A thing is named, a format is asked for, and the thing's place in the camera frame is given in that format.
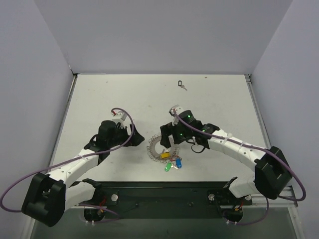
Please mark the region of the blue key tag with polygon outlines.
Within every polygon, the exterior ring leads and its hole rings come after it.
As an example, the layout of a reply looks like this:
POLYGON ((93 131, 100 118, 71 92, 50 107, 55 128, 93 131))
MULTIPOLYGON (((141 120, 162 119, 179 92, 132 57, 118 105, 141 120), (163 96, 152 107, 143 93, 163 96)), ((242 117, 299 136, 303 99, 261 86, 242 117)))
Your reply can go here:
POLYGON ((176 163, 176 167, 177 167, 177 168, 181 168, 181 167, 182 167, 181 160, 180 160, 179 158, 177 158, 177 159, 175 160, 175 163, 176 163))

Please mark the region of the green key tag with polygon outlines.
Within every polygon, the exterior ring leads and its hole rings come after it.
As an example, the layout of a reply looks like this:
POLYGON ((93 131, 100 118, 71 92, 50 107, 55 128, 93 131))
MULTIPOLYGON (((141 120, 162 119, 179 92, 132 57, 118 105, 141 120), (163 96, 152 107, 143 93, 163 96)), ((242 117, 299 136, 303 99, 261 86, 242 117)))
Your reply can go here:
POLYGON ((165 169, 164 169, 165 172, 169 172, 172 167, 173 167, 173 165, 172 165, 171 162, 167 163, 166 166, 165 166, 165 169))

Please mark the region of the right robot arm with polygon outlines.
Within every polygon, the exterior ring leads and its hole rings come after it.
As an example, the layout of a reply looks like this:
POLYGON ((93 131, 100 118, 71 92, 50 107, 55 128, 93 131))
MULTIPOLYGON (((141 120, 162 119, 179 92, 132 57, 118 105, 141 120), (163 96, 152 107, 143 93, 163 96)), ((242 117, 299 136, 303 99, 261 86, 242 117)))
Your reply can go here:
POLYGON ((262 194, 268 199, 276 199, 291 180, 289 165, 282 151, 273 146, 270 149, 247 144, 211 123, 196 120, 190 110, 170 111, 172 122, 160 127, 160 144, 169 148, 193 140, 205 149, 221 152, 252 170, 254 175, 234 177, 226 188, 236 198, 251 194, 262 194))

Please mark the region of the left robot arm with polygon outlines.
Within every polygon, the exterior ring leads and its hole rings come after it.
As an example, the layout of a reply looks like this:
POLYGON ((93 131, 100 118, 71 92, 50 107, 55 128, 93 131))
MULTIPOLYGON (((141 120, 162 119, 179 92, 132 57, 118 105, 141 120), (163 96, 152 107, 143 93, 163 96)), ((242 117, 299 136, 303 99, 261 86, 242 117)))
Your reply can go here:
POLYGON ((130 124, 131 133, 122 123, 105 120, 98 133, 80 151, 73 162, 59 166, 47 174, 37 173, 31 180, 22 204, 23 214, 52 227, 64 212, 73 206, 88 202, 101 206, 106 202, 102 185, 92 179, 78 179, 90 169, 98 166, 116 146, 138 146, 145 139, 130 124))

